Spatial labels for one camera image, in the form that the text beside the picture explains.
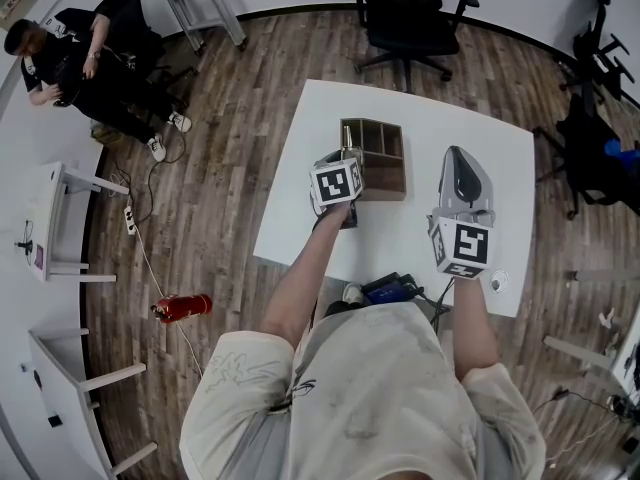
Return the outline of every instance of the red fire extinguisher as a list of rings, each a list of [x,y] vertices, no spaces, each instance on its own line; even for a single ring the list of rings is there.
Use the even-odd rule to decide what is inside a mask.
[[[163,324],[169,324],[191,315],[211,313],[212,306],[211,299],[205,294],[192,295],[191,297],[169,295],[151,306],[151,311]]]

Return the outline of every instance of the wooden cubby box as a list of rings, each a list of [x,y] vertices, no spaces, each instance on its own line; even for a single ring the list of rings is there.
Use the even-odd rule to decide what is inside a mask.
[[[371,119],[341,119],[341,146],[346,144],[344,127],[351,129],[354,147],[362,148],[363,201],[403,201],[407,195],[402,128]]]

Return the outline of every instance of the small white table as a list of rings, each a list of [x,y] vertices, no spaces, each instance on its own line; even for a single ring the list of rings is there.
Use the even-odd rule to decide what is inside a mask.
[[[624,393],[629,396],[636,404],[639,392],[633,383],[633,370],[636,367],[635,348],[640,342],[640,304],[636,309],[631,325],[627,329],[627,334],[622,342],[622,346],[618,349],[615,357],[608,357],[598,352],[593,352],[582,347],[577,347],[563,340],[546,336],[543,340],[548,347],[564,352],[577,359],[581,359],[595,366],[609,370],[612,377],[620,385]]]
[[[78,381],[60,364],[47,349],[46,340],[78,338],[89,333],[88,329],[58,331],[36,336],[29,332],[29,347],[33,367],[42,384],[42,396],[49,411],[62,421],[69,442],[78,455],[101,477],[115,480],[117,475],[153,452],[158,446],[150,443],[116,466],[111,466],[93,411],[97,403],[91,403],[88,392],[107,384],[118,382],[146,370],[138,363],[101,377]]]
[[[407,196],[401,202],[359,201],[358,228],[343,230],[327,276],[361,284],[392,272],[411,274],[437,299],[449,276],[436,270],[426,215],[438,206],[442,162],[449,146],[464,148],[494,188],[497,246],[482,274],[491,313],[516,316],[529,258],[534,204],[533,135],[454,105],[360,85],[308,80],[278,164],[254,254],[291,265],[316,216],[309,204],[309,169],[339,149],[340,119],[369,118],[402,127]],[[490,288],[497,270],[507,289]],[[453,290],[444,299],[453,301]]]
[[[28,184],[27,215],[33,223],[30,239],[33,241],[29,269],[41,281],[115,282],[114,275],[79,274],[89,268],[88,263],[68,263],[53,259],[62,200],[67,186],[80,190],[100,192],[101,187],[128,195],[129,189],[95,176],[83,174],[62,162],[40,165],[31,169]]]

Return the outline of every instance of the ladder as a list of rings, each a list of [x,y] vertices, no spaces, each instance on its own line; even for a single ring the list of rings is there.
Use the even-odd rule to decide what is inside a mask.
[[[227,30],[229,37],[240,50],[247,46],[247,36],[245,35],[238,18],[231,10],[227,0],[209,0],[218,13],[218,17],[210,20],[196,21],[197,13],[189,8],[188,0],[167,0],[173,13],[175,14],[180,27],[187,36],[189,43],[197,54],[202,52],[204,41],[200,30],[205,28],[222,26]]]

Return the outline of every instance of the wooden floor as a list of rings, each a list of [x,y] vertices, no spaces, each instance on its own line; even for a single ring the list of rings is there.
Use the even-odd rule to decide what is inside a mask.
[[[186,153],[161,165],[151,178],[155,205],[140,225],[149,259],[165,293],[208,293],[212,315],[185,321],[201,364],[221,333],[255,328],[283,267],[253,258],[252,250],[269,189],[308,78],[403,90],[400,66],[390,64],[357,75],[353,59],[377,54],[357,25],[355,12],[317,12],[243,23],[245,52],[217,32],[200,60],[188,114],[194,129]],[[461,26],[461,52],[442,59],[454,71],[443,83],[433,70],[413,70],[414,92],[493,116],[525,129],[552,130],[564,117],[569,95],[551,57],[500,34]],[[175,65],[199,62],[182,39],[170,46]],[[621,134],[626,147],[640,138],[640,112],[607,102],[601,115]],[[176,133],[166,136],[168,158],[180,152]],[[133,175],[135,213],[149,210],[145,192],[152,160],[146,148],[122,141],[107,160],[103,176],[115,173],[114,158]],[[536,144],[536,169],[551,167],[551,152]],[[125,201],[100,196],[93,217],[89,261],[95,271],[113,272],[117,284],[87,289],[90,364],[94,375],[147,364],[147,372],[98,393],[105,433],[116,461],[148,441],[158,451],[124,478],[185,478],[178,440],[182,418],[198,384],[198,373],[176,326],[157,323],[149,305],[158,292],[135,237],[122,222]],[[628,320],[640,299],[640,283],[575,283],[570,270],[640,267],[638,218],[621,205],[583,207],[574,222],[565,218],[569,192],[564,180],[537,189],[528,276],[515,319],[494,317],[503,361],[531,407],[551,397],[559,384],[604,403],[607,393],[586,382],[577,361],[547,350],[547,334],[602,349],[608,335],[597,315],[611,307]],[[328,284],[322,297],[337,294]],[[610,413],[577,397],[548,404],[536,416],[552,457],[606,423]],[[617,421],[557,459],[548,479],[612,478],[624,456],[616,451],[630,435]]]

